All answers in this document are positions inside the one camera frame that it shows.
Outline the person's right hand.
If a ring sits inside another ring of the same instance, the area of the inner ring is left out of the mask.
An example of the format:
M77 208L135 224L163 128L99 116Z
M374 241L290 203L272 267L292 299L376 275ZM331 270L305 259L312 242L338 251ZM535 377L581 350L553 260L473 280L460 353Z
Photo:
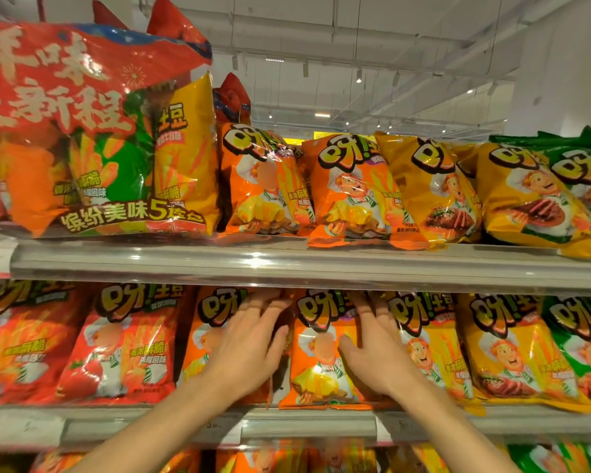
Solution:
M349 291L348 297L357 310L361 326L361 345L358 347L370 345L372 349L369 374L355 376L371 390L394 398L400 405L408 406L427 393L430 385L404 347L394 317L387 307L387 331L384 338L372 341L367 327L374 318L367 294Z

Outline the person's left hand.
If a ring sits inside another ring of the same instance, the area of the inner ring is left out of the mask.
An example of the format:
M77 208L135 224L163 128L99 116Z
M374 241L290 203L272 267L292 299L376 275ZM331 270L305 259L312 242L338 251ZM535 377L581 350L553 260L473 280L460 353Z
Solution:
M292 299L277 288L255 291L231 317L221 345L202 373L215 405L224 411L258 390L265 378L265 356L278 328L280 315Z

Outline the orange snack bag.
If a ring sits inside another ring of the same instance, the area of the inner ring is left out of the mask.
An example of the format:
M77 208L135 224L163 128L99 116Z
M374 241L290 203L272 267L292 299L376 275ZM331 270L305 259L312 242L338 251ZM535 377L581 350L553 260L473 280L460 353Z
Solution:
M252 293L254 288L251 287L199 288L176 390L201 374L213 351L221 345L223 331L231 317Z
M308 473L307 449L264 443L242 450L218 450L214 473Z
M374 449L355 442L327 442L309 449L307 473L381 473L381 467Z
M231 204L221 238L309 236L316 216L291 146L274 132L243 123L221 124L218 136Z
M341 133L304 141L300 149L298 166L316 216L308 247L350 243L388 243L406 251L429 247L376 142Z
M35 457L29 473L63 473L81 461L84 452L42 452Z
M342 336L361 345L361 323L348 295L336 289L298 289L292 310L289 391L278 408L371 410L382 406L383 396L354 376L339 350Z

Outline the person's right forearm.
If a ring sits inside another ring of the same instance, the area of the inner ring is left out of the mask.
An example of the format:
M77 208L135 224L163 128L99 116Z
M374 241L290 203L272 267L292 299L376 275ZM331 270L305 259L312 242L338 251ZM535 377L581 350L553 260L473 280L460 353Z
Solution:
M421 374L390 374L385 393L426 432L450 473L521 473L439 387Z

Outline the person's left forearm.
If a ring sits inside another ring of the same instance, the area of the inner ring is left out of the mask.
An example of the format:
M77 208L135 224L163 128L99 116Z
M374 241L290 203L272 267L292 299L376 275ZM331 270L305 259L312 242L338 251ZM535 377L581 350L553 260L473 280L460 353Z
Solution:
M201 428L268 376L206 369L103 444L68 473L159 473Z

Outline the yellow snack bag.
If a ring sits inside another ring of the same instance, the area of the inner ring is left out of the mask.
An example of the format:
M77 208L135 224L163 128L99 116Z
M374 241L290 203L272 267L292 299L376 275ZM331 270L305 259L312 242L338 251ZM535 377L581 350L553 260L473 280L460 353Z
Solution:
M591 399L541 317L542 296L457 293L456 328L474 386L494 404L591 414Z
M374 137L404 206L431 245L480 239L480 199L446 144L384 132Z
M452 294L387 291L382 297L420 373L465 411L484 416L457 335Z
M428 443L404 444L386 449L385 473L450 473L436 449Z
M474 180L490 236L591 259L591 212L551 171L545 155L485 142L463 146L456 156L458 166Z

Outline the grey metal shelf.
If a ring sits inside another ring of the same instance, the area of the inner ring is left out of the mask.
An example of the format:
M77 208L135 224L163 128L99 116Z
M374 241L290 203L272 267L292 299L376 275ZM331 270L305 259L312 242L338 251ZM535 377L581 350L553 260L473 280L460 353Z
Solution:
M65 418L60 445L66 451L83 451L112 437L150 411L149 405L52 405L47 407L0 406L0 413L24 411L53 414ZM502 443L552 443L591 441L591 414L560 411L542 405L486 405L486 414L465 413L467 419L487 437ZM238 407L228 413L244 414L241 443L237 446L198 448L246 448L276 440L316 444L328 439L362 440L376 443L375 415L385 414L395 421L395 443L418 443L426 433L405 412L355 411L338 409L292 409L276 407ZM0 448L0 452L39 452L22 448Z
M591 296L591 260L540 248L404 252L312 248L304 238L220 245L175 235L14 239L10 279Z

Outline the red snack bag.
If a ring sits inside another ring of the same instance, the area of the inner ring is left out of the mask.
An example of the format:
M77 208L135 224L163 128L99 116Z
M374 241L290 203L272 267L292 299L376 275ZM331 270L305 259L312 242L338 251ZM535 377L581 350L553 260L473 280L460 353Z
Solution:
M155 404L174 390L189 288L107 283L96 293L55 391L61 404Z
M0 405L55 401L90 293L77 282L0 279Z

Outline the green snack bag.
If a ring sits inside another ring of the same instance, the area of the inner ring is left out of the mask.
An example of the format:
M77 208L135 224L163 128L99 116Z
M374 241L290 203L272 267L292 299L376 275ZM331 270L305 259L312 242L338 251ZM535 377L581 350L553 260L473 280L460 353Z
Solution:
M507 451L523 473L591 473L591 443L510 444Z
M544 296L541 316L579 389L591 398L591 296Z
M576 137L538 131L536 136L491 135L489 142L542 154L550 170L591 213L591 126Z

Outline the large red snack multipack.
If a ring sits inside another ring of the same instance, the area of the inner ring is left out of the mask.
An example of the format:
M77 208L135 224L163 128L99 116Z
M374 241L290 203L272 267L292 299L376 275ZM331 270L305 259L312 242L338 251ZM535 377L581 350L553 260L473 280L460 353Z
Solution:
M171 0L145 33L93 1L94 23L0 20L0 230L29 238L211 237L212 63Z
M217 133L224 124L252 126L252 103L243 83L234 72L228 73L221 86L212 89Z

